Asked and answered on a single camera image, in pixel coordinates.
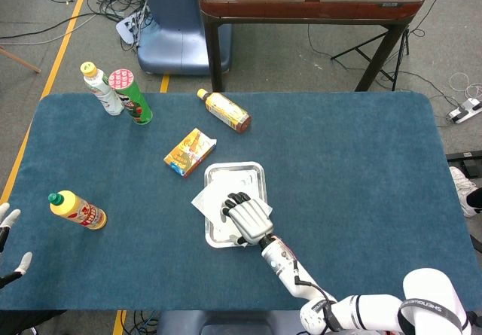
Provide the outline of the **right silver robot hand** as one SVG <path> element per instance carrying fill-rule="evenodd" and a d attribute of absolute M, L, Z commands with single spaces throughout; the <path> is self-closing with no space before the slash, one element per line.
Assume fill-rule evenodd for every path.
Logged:
<path fill-rule="evenodd" d="M 274 226 L 270 220 L 272 208 L 262 199 L 250 197 L 244 192 L 229 193 L 221 210 L 240 232 L 237 245 L 257 245 L 273 233 Z"/>

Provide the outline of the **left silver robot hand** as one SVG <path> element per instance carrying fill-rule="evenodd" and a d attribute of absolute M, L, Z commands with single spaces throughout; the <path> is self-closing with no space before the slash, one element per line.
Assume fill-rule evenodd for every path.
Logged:
<path fill-rule="evenodd" d="M 9 203 L 2 203 L 1 204 L 1 253 L 3 253 L 5 249 L 5 244 L 8 240 L 9 233 L 11 228 L 17 222 L 21 211 L 19 209 L 12 209 L 10 210 Z M 30 267 L 32 261 L 32 252 L 26 252 L 21 260 L 18 267 L 13 270 L 11 273 L 1 277 L 1 289 L 9 285 L 10 283 L 20 279 L 23 277 L 27 270 Z"/>

